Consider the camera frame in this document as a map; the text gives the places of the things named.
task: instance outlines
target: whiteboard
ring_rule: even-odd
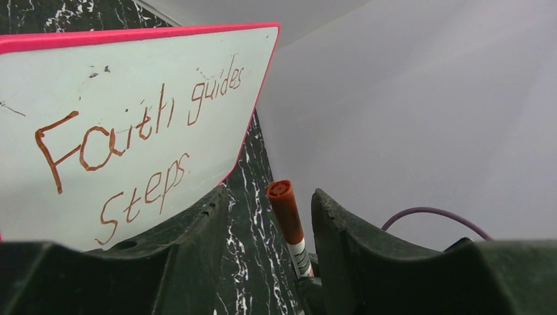
[[[233,169],[279,25],[0,37],[0,233],[108,249]]]

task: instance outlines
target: marker label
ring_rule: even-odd
[[[288,244],[288,251],[290,252],[290,258],[294,264],[294,271],[298,278],[301,277],[313,277],[313,269],[311,268],[311,262],[309,261],[309,255],[305,250],[305,240],[302,238],[301,242],[296,245]]]

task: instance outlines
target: red marker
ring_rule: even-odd
[[[267,197],[284,235],[296,276],[298,278],[313,277],[309,255],[305,250],[303,228],[301,227],[292,183],[289,180],[270,183],[267,187]]]

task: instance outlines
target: cable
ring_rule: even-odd
[[[410,208],[410,209],[403,210],[403,211],[397,213],[396,215],[394,215],[393,217],[391,217],[389,220],[387,220],[387,222],[385,222],[385,224],[383,224],[383,227],[381,227],[381,230],[386,231],[398,219],[400,219],[402,217],[406,217],[407,215],[411,215],[413,213],[433,213],[435,215],[441,215],[443,217],[453,219],[454,221],[457,221],[457,222],[465,225],[469,229],[473,230],[475,233],[477,233],[479,236],[481,236],[486,241],[493,241],[493,238],[491,238],[491,236],[487,235],[487,233],[485,233],[481,228],[479,228],[479,226],[477,226],[474,223],[466,220],[465,218],[461,217],[460,215],[454,214],[452,212],[448,212],[446,210],[441,210],[441,209],[431,208],[431,207],[415,207],[415,208]]]

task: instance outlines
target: smudge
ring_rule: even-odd
[[[18,112],[17,110],[13,110],[10,106],[7,106],[6,103],[4,103],[4,102],[0,101],[0,106],[2,106],[4,108],[7,108],[7,109],[11,110],[12,112],[14,112],[16,114],[20,114],[23,117],[26,117],[25,114],[23,114],[22,112]]]

